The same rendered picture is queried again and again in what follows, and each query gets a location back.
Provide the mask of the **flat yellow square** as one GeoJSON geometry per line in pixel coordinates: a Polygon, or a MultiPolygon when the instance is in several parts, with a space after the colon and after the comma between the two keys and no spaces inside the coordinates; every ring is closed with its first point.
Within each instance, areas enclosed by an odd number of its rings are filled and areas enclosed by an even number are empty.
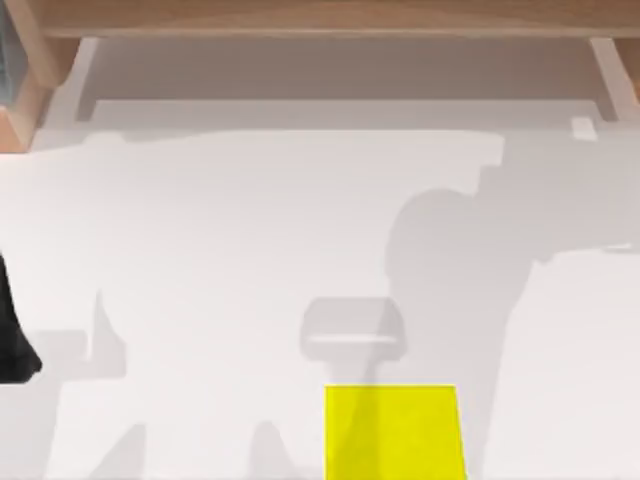
{"type": "Polygon", "coordinates": [[[467,480],[452,385],[328,385],[323,480],[467,480]]]}

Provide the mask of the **wooden cupboard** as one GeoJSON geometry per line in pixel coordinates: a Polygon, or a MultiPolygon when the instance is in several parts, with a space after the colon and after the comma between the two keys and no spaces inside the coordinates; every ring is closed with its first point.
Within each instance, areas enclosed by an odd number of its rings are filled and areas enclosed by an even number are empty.
{"type": "Polygon", "coordinates": [[[29,149],[49,96],[90,38],[579,39],[613,41],[640,102],[640,0],[0,0],[35,92],[29,149]]]}

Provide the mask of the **white sink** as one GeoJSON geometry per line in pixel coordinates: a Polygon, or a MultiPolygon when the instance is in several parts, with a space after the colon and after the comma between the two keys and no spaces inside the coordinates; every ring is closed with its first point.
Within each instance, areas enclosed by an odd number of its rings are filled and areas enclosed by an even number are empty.
{"type": "Polygon", "coordinates": [[[38,151],[233,130],[487,130],[618,115],[576,39],[112,38],[81,45],[38,151]]]}

